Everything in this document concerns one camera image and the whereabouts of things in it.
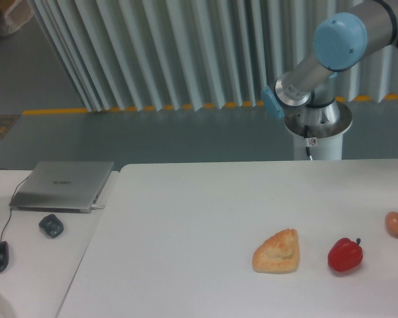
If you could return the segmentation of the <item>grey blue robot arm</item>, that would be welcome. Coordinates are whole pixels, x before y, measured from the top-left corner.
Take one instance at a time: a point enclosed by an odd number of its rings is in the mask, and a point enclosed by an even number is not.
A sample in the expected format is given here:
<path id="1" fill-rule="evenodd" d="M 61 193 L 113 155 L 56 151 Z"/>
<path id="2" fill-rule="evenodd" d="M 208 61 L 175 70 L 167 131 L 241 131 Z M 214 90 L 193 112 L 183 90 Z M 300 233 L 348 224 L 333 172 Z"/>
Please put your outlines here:
<path id="1" fill-rule="evenodd" d="M 398 48 L 398 1 L 364 1 L 336 13 L 317 26 L 311 53 L 262 89 L 265 109 L 276 119 L 290 115 L 330 76 L 387 46 Z"/>

